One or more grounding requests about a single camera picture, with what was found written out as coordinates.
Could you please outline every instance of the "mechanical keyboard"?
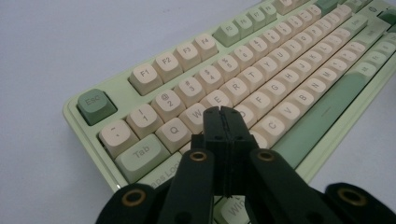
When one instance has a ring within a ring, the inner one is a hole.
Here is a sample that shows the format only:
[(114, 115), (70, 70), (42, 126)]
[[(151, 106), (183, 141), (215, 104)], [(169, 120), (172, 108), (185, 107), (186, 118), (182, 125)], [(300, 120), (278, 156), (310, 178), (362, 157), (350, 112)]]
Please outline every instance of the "mechanical keyboard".
[[(64, 117), (114, 191), (171, 178), (221, 105), (309, 181), (396, 72), (395, 23), (379, 0), (264, 1), (75, 95)], [(215, 203), (216, 223), (248, 223), (243, 197)]]

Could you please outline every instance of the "green keycap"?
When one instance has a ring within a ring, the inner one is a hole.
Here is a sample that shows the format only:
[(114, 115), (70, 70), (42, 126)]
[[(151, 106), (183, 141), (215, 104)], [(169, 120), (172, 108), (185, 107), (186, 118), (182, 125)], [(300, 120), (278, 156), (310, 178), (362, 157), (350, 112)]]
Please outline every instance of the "green keycap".
[(170, 153), (157, 136), (149, 134), (122, 152), (116, 158), (116, 164), (129, 183), (134, 183), (169, 156)]
[(245, 38), (253, 33), (253, 22), (251, 22), (247, 15), (237, 16), (233, 20), (233, 23), (238, 27), (241, 38)]
[(396, 9), (390, 8), (378, 16), (381, 20), (389, 23), (390, 25), (396, 24)]
[(230, 47), (241, 38), (238, 28), (232, 21), (223, 23), (213, 36), (225, 47)]
[(340, 27), (348, 30), (353, 36), (367, 25), (367, 21), (367, 17), (356, 14), (344, 22)]
[(104, 92), (97, 89), (87, 91), (78, 97), (78, 108), (87, 123), (93, 124), (114, 114), (117, 108)]
[(367, 83), (365, 76), (343, 76), (271, 149), (296, 168)]
[(258, 8), (251, 9), (247, 16), (253, 22), (254, 31), (260, 30), (266, 24), (265, 14)]
[(352, 9), (352, 12), (357, 13), (363, 8), (363, 2), (360, 0), (347, 0), (345, 5), (349, 6)]
[(375, 20), (370, 25), (364, 27), (364, 29), (361, 30), (359, 34), (352, 39), (352, 41), (360, 42), (368, 49), (375, 43), (375, 41), (379, 39), (379, 37), (382, 36), (382, 34), (384, 34), (388, 28), (389, 24), (387, 22)]
[(318, 0), (315, 5), (322, 11), (322, 16), (331, 12), (337, 7), (338, 0)]

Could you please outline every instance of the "function key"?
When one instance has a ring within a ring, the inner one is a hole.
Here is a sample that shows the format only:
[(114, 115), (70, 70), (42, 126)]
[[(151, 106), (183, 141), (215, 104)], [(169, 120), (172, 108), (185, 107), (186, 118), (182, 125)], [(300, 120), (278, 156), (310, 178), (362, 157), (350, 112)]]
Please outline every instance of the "function key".
[(253, 33), (253, 22), (247, 15), (240, 15), (233, 20), (233, 23), (238, 27), (241, 33), (241, 39)]
[(141, 95), (146, 95), (163, 84), (157, 71), (148, 63), (137, 66), (129, 77), (129, 81)]
[(189, 70), (201, 62), (198, 50), (192, 43), (184, 43), (177, 46), (174, 54), (184, 71)]
[(180, 63), (171, 52), (158, 56), (152, 66), (160, 74), (163, 82), (168, 82), (183, 73)]
[(260, 30), (266, 24), (265, 14), (261, 10), (259, 10), (258, 8), (251, 9), (247, 13), (247, 16), (253, 22), (254, 31)]
[(195, 37), (192, 44), (198, 49), (202, 61), (205, 61), (219, 52), (216, 46), (216, 40), (209, 34), (198, 35)]
[(90, 126), (117, 111), (105, 93), (97, 89), (87, 91), (78, 97), (78, 109)]
[(230, 47), (241, 39), (239, 29), (232, 21), (223, 23), (213, 36), (225, 47)]
[(276, 8), (271, 3), (262, 3), (260, 10), (264, 12), (267, 24), (276, 21)]

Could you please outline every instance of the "white surface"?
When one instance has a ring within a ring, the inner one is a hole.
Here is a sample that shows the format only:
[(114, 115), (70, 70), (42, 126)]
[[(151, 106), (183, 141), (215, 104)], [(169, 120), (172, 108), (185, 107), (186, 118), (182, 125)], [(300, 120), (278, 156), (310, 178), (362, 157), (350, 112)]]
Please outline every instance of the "white surface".
[[(62, 115), (72, 95), (253, 6), (244, 1), (0, 1), (0, 223), (93, 223), (112, 192)], [(396, 77), (312, 185), (394, 211)]]

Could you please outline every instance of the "cream keycap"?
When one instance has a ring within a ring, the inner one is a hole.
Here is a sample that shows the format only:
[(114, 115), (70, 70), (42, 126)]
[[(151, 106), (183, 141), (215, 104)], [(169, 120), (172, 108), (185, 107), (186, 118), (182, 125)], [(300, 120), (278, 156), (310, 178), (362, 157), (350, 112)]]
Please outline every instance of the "cream keycap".
[(233, 77), (231, 80), (224, 83), (224, 85), (220, 87), (220, 90), (228, 96), (233, 105), (239, 104), (239, 102), (250, 94), (248, 86), (238, 77)]
[(157, 111), (164, 122), (177, 117), (186, 109), (186, 106), (184, 106), (177, 94), (171, 90), (166, 90), (158, 94), (151, 102), (151, 106)]
[(201, 62), (198, 50), (192, 43), (177, 46), (174, 55), (180, 62), (183, 71), (187, 71)]
[(163, 84), (157, 71), (149, 63), (137, 66), (130, 75), (129, 80), (141, 95), (146, 95)]
[(192, 133), (197, 134), (204, 127), (204, 111), (206, 108), (200, 104), (194, 104), (183, 111), (179, 118), (186, 124)]
[(252, 127), (252, 131), (262, 135), (271, 147), (286, 132), (286, 125), (281, 119), (266, 115)]
[(271, 79), (280, 70), (277, 63), (270, 57), (263, 57), (253, 66), (264, 75), (265, 80)]
[(139, 136), (140, 139), (146, 137), (150, 133), (154, 133), (163, 121), (151, 105), (143, 104), (133, 110), (127, 117), (126, 121)]
[(257, 122), (256, 115), (247, 106), (237, 105), (234, 109), (239, 111), (248, 128), (251, 128)]
[(241, 71), (238, 62), (231, 55), (220, 57), (213, 65), (219, 70), (225, 81), (235, 77)]
[(237, 77), (247, 85), (250, 92), (257, 90), (266, 81), (264, 75), (256, 67), (248, 67)]
[(204, 88), (195, 77), (187, 77), (175, 86), (174, 92), (186, 107), (199, 102), (205, 96)]
[(241, 71), (256, 62), (253, 52), (244, 45), (237, 47), (231, 55), (238, 62)]
[(273, 29), (264, 31), (262, 39), (267, 43), (269, 51), (276, 49), (282, 43), (280, 35)]
[(217, 90), (224, 83), (221, 73), (213, 65), (201, 68), (194, 77), (202, 84), (206, 93)]
[(286, 126), (286, 129), (289, 129), (303, 114), (300, 109), (288, 101), (281, 102), (276, 108), (275, 113), (278, 113), (278, 116)]
[(190, 141), (192, 132), (179, 118), (174, 118), (166, 122), (155, 134), (166, 148), (174, 153)]
[(248, 98), (241, 102), (241, 105), (245, 105), (253, 111), (257, 119), (261, 119), (274, 107), (272, 99), (261, 91), (251, 93)]
[(219, 52), (215, 38), (209, 34), (198, 35), (195, 37), (192, 44), (197, 48), (202, 61), (205, 61)]
[(233, 103), (228, 98), (228, 96), (220, 90), (215, 90), (210, 92), (204, 99), (201, 100), (200, 102), (204, 107), (209, 108), (212, 106), (228, 106), (228, 107), (233, 107)]
[(110, 153), (113, 159), (139, 141), (128, 124), (122, 119), (107, 124), (107, 126), (99, 132), (99, 138), (102, 140), (102, 143), (106, 146), (108, 153)]
[(168, 82), (183, 73), (180, 63), (171, 52), (165, 52), (158, 56), (152, 66), (161, 76), (163, 82)]
[(268, 54), (268, 45), (259, 37), (253, 37), (247, 43), (247, 47), (253, 52), (256, 61)]

